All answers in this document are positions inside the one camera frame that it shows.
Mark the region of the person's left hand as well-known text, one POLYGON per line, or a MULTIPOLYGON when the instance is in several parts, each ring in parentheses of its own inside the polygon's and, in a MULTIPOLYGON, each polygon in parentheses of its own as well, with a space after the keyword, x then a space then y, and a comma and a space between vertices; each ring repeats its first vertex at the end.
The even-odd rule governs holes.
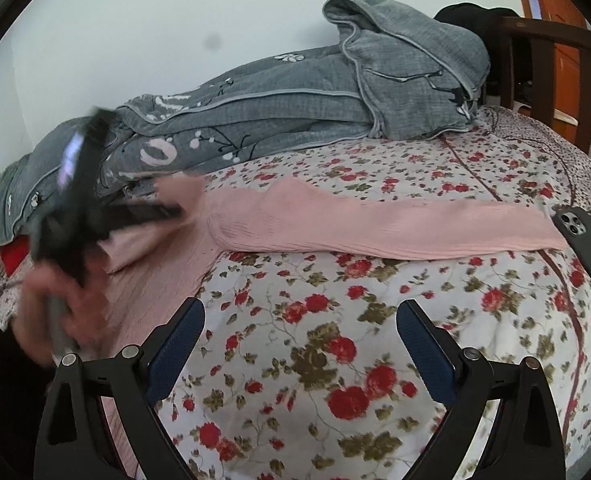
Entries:
POLYGON ((35 263, 22 281, 20 305, 11 330, 22 350, 41 366, 51 366, 64 353, 62 339, 85 356, 99 350, 106 333, 108 255, 97 246, 86 249, 84 283, 49 260, 35 263))

